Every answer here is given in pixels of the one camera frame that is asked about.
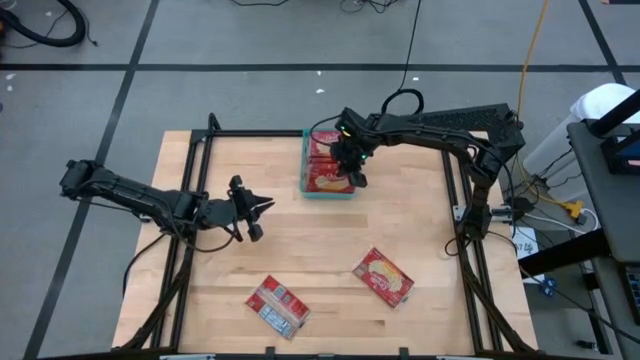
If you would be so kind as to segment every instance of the wooden tabletop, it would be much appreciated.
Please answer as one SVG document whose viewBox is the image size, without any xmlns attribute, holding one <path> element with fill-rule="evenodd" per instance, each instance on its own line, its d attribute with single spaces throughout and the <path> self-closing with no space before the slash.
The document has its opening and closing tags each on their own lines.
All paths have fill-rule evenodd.
<svg viewBox="0 0 640 360">
<path fill-rule="evenodd" d="M 180 187 L 189 137 L 190 132 L 165 133 L 154 187 Z M 210 196 L 225 197 L 229 179 L 239 174 L 247 188 L 273 197 L 276 205 L 260 220 L 265 235 L 259 242 L 196 253 L 179 350 L 264 353 L 275 346 L 277 353 L 397 354 L 399 347 L 408 347 L 412 355 L 472 354 L 458 260 L 443 250 L 453 226 L 440 152 L 409 145 L 379 149 L 364 169 L 369 186 L 354 199 L 307 200 L 298 190 L 301 144 L 301 138 L 214 139 L 206 185 Z M 498 184 L 490 198 L 492 205 L 502 202 Z M 506 225 L 494 224 L 491 230 L 510 236 Z M 155 225 L 143 225 L 136 251 L 157 235 Z M 219 229 L 201 231 L 198 245 L 211 248 L 227 238 Z M 133 267 L 114 346 L 129 340 L 156 305 L 168 244 L 158 244 Z M 371 246 L 415 281 L 409 300 L 395 310 L 351 273 Z M 536 347 L 512 246 L 488 235 L 484 248 L 496 305 Z M 291 341 L 244 304 L 268 274 L 311 309 Z M 490 348 L 485 313 L 478 307 L 484 346 Z M 163 344 L 172 317 L 170 309 Z"/>
</svg>

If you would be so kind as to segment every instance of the cracker box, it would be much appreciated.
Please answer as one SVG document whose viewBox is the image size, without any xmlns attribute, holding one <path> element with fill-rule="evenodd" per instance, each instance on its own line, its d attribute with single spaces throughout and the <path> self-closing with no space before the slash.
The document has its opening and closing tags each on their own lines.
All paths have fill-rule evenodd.
<svg viewBox="0 0 640 360">
<path fill-rule="evenodd" d="M 353 273 L 392 308 L 405 302 L 413 287 L 413 280 L 376 248 L 371 248 Z"/>
<path fill-rule="evenodd" d="M 355 187 L 349 184 L 349 179 L 346 176 L 337 176 L 337 173 L 336 163 L 307 163 L 305 191 L 353 194 Z"/>
<path fill-rule="evenodd" d="M 292 339 L 309 316 L 309 308 L 271 275 L 246 304 L 285 339 Z"/>
<path fill-rule="evenodd" d="M 339 131 L 333 130 L 321 130 L 314 131 L 313 137 L 309 139 L 309 150 L 308 150 L 308 161 L 309 162 L 334 162 L 331 158 L 331 149 L 319 142 L 331 144 L 333 142 L 338 141 L 338 137 L 340 136 Z"/>
</svg>

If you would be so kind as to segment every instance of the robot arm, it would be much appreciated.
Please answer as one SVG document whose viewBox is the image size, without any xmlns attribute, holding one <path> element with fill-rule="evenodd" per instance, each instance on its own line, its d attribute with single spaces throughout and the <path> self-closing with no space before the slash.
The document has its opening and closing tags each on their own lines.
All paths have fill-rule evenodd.
<svg viewBox="0 0 640 360">
<path fill-rule="evenodd" d="M 60 181 L 62 196 L 76 200 L 98 196 L 122 205 L 137 215 L 152 218 L 164 233 L 182 236 L 188 231 L 233 225 L 238 241 L 238 221 L 247 221 L 251 241 L 258 241 L 262 229 L 256 222 L 271 207 L 273 199 L 253 195 L 240 176 L 234 176 L 227 191 L 229 199 L 209 200 L 206 192 L 163 191 L 116 175 L 95 161 L 70 160 Z"/>
<path fill-rule="evenodd" d="M 331 156 L 338 162 L 338 175 L 348 176 L 349 182 L 358 187 L 367 186 L 362 166 L 381 145 L 411 144 L 453 154 L 474 183 L 471 204 L 459 223 L 459 230 L 470 239 L 482 239 L 487 234 L 491 221 L 489 189 L 506 161 L 524 146 L 521 125 L 513 118 L 504 119 L 490 129 L 488 140 L 465 130 L 439 127 L 423 114 L 372 114 L 364 119 L 349 108 L 342 111 L 336 129 L 341 135 L 331 144 Z"/>
</svg>

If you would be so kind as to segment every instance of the table leg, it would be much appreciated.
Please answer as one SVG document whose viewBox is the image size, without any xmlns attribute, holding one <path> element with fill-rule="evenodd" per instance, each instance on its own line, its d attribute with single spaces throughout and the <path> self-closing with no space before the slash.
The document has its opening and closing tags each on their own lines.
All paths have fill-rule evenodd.
<svg viewBox="0 0 640 360">
<path fill-rule="evenodd" d="M 531 276 L 555 270 L 567 265 L 611 254 L 609 244 L 602 229 L 588 232 L 562 244 L 542 250 L 518 261 Z"/>
</svg>

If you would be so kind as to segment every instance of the black metal frame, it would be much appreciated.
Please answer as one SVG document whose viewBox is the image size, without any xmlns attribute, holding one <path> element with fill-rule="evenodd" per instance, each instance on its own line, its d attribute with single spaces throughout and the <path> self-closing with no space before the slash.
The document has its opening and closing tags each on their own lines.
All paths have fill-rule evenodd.
<svg viewBox="0 0 640 360">
<path fill-rule="evenodd" d="M 212 145 L 215 137 L 302 137 L 302 130 L 222 130 L 220 124 L 215 119 L 213 114 L 209 115 L 209 127 L 206 130 L 192 130 L 189 140 L 189 150 L 187 152 L 187 159 L 185 163 L 185 169 L 183 172 L 181 190 L 188 190 L 191 185 L 191 178 L 193 174 L 193 167 L 196 162 L 196 150 L 200 143 L 203 143 L 203 155 L 200 163 L 200 169 L 198 174 L 198 180 L 196 185 L 196 191 L 204 191 L 207 173 L 209 171 L 209 160 L 211 157 Z M 448 153 L 442 152 L 442 161 L 444 165 L 444 176 L 447 183 L 447 193 L 450 202 L 450 211 L 452 218 L 452 226 L 454 230 L 456 227 L 456 220 L 453 216 L 453 206 L 458 205 L 458 197 L 456 192 L 456 186 L 454 181 L 453 170 L 451 167 L 451 159 Z M 468 175 L 463 169 L 460 169 L 460 176 L 462 178 L 462 190 L 464 193 L 465 202 L 469 202 L 471 199 L 471 183 Z M 191 244 L 195 244 L 197 238 L 197 232 L 187 237 L 187 241 Z M 182 334 L 182 326 L 184 322 L 184 312 L 186 310 L 186 297 L 189 288 L 189 279 L 191 274 L 191 266 L 193 263 L 194 252 L 191 249 L 185 249 L 183 254 L 182 264 L 180 270 L 175 274 L 175 265 L 178 257 L 178 245 L 179 240 L 172 238 L 167 253 L 167 261 L 165 265 L 165 271 L 162 279 L 162 288 L 160 290 L 160 299 L 158 304 L 150 314 L 147 321 L 142 328 L 134 335 L 134 337 L 122 347 L 114 348 L 111 352 L 107 353 L 94 353 L 94 354 L 82 354 L 66 357 L 56 357 L 50 359 L 70 359 L 70 360 L 82 360 L 82 359 L 101 359 L 101 360 L 146 360 L 146 359 L 158 359 L 160 355 L 179 355 L 178 348 L 180 343 L 180 337 Z M 466 262 L 469 259 L 467 253 L 464 237 L 461 233 L 456 231 L 456 245 L 458 249 L 458 256 L 460 258 L 460 266 L 462 270 L 463 261 Z M 491 292 L 491 283 L 489 280 L 489 273 L 487 271 L 487 263 L 484 254 L 482 242 L 474 242 L 474 253 L 476 257 L 476 265 L 478 277 L 482 283 L 482 288 L 493 299 Z M 490 358 L 496 360 L 502 359 L 545 359 L 545 360 L 580 360 L 579 358 L 545 355 L 542 353 L 514 353 L 505 352 L 502 347 L 502 340 L 500 331 L 492 319 L 488 318 L 489 331 L 491 336 L 491 344 L 493 349 L 487 350 L 482 344 L 482 336 L 480 330 L 480 321 L 478 318 L 478 311 L 476 306 L 476 297 L 471 290 L 470 286 L 463 282 L 465 302 L 467 307 L 467 315 L 469 319 L 470 335 L 473 342 L 474 356 L 468 356 L 469 358 L 481 357 Z M 161 347 L 161 337 L 164 326 L 164 315 L 166 309 L 169 307 L 174 297 L 177 295 L 176 309 L 174 314 L 174 321 L 171 330 L 170 343 L 168 347 Z M 150 347 L 142 349 L 147 339 L 151 337 Z M 333 360 L 360 360 L 360 359 L 375 359 L 375 360 L 391 360 L 391 359 L 419 359 L 419 360 L 435 360 L 443 359 L 441 355 L 427 355 L 416 356 L 410 355 L 408 348 L 399 348 L 398 355 L 339 355 L 339 354 L 304 354 L 304 355 L 284 355 L 276 354 L 274 347 L 267 347 L 264 354 L 215 354 L 211 359 L 256 359 L 256 360 L 307 360 L 307 359 L 333 359 Z"/>
</svg>

